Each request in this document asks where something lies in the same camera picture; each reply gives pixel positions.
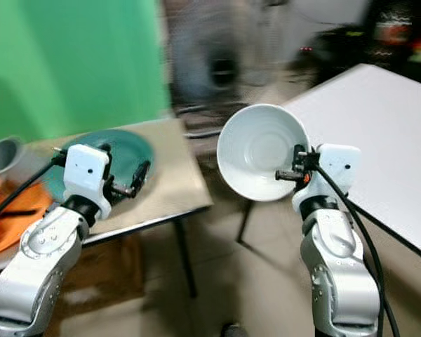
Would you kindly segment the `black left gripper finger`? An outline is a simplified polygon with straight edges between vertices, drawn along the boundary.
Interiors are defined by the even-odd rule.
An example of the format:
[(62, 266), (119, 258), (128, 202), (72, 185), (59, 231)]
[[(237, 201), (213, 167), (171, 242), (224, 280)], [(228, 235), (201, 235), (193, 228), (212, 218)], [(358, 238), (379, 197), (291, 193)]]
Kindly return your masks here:
[(137, 167), (137, 170), (133, 174), (133, 180), (131, 181), (130, 189), (131, 190), (141, 190), (147, 180), (147, 174), (152, 167), (152, 162), (145, 160)]

